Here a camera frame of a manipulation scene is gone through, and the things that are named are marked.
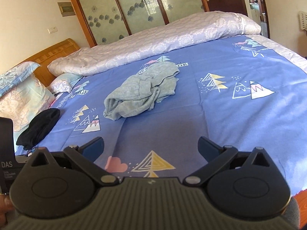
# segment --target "pillow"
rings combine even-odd
[[[74,85],[81,79],[83,76],[73,74],[73,73],[63,73],[59,77],[57,77],[50,86],[48,86],[48,90],[53,94],[58,94],[62,92],[71,92]]]
[[[0,117],[13,120],[15,152],[19,135],[38,113],[50,107],[54,99],[54,95],[34,74],[0,98]]]
[[[39,66],[40,65],[35,62],[27,61],[0,75],[0,97],[9,92],[13,87],[23,82]]]

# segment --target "headboard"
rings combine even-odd
[[[76,52],[79,49],[80,47],[77,45],[77,43],[74,40],[68,38],[40,51],[39,53],[36,53],[35,55],[27,58],[22,62],[33,61],[40,64],[41,66],[34,71],[34,75],[40,80],[40,82],[44,84],[44,86],[47,87],[56,78],[49,72],[47,66],[53,60],[59,57],[66,57],[67,55]]]

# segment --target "wooden floor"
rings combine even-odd
[[[300,206],[300,227],[307,224],[307,190],[304,190],[295,196]]]

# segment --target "finger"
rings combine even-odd
[[[14,209],[13,204],[8,195],[1,194],[0,195],[0,214],[5,214],[8,211],[12,211]]]
[[[5,217],[5,214],[0,214],[0,228],[5,226],[7,223],[7,218]]]

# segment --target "blue pillow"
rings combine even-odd
[[[11,68],[6,73],[0,75],[0,97],[23,82],[39,66],[40,64],[32,61],[27,61]]]
[[[75,84],[83,76],[73,74],[73,73],[63,73],[59,77],[56,77],[54,81],[48,86],[49,91],[53,94],[58,94],[62,92],[71,92]]]

